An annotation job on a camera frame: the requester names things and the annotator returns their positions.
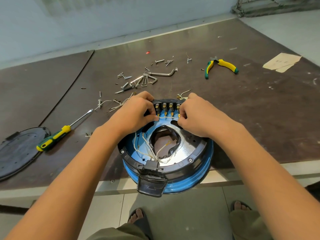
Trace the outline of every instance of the foot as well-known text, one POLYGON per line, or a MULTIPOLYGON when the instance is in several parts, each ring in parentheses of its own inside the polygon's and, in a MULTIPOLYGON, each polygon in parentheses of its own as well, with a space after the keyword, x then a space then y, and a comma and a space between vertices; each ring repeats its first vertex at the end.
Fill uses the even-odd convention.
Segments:
POLYGON ((236 201, 234 203, 234 209, 235 210, 250 211, 250 209, 248 207, 246 207, 245 205, 242 205, 241 202, 239 202, 239 201, 236 201))
POLYGON ((141 219, 141 218, 143 218, 143 214, 142 214, 142 211, 138 208, 136 210, 136 213, 133 214, 132 217, 130 217, 128 223, 134 223, 136 220, 141 219))

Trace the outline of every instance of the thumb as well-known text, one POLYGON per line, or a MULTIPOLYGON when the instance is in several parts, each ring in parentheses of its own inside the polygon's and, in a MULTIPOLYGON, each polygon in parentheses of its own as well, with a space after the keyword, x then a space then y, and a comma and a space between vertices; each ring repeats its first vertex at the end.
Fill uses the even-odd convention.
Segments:
POLYGON ((187 125, 187 119, 185 117, 180 117, 178 119, 178 125, 184 128, 187 125))
POLYGON ((146 124, 152 122, 152 121, 158 121, 159 117, 154 115, 154 114, 150 114, 144 117, 144 121, 146 124))

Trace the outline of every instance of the hand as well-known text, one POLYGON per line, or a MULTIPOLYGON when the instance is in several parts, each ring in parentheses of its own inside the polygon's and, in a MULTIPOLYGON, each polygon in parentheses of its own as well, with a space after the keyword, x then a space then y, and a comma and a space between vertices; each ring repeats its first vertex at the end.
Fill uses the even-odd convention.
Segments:
POLYGON ((178 125, 200 137, 218 140, 226 133, 232 133, 236 124, 236 121, 195 93, 190 93, 180 106, 178 125))
POLYGON ((119 130, 121 138, 136 132, 152 121, 158 121, 155 108, 150 102, 154 97, 147 91, 132 96, 115 114, 106 122, 114 129, 119 130))

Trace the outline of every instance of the person's left hand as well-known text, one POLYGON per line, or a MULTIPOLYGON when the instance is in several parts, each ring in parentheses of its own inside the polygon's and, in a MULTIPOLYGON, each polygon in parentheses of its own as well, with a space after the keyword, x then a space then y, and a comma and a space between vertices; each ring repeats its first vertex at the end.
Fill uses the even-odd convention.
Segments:
POLYGON ((158 121, 155 108, 150 102, 154 97, 147 91, 132 96, 114 115, 106 122, 117 130, 121 137, 136 132, 152 121, 158 121))

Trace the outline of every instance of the black round cover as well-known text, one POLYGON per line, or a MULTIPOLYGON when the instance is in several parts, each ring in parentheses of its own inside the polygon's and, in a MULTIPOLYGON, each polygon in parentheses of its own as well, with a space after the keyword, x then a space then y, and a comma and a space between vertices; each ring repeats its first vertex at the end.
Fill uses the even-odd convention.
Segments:
POLYGON ((48 135, 46 127, 34 127, 16 132, 0 144, 0 181, 20 172, 40 152, 36 146, 48 135))

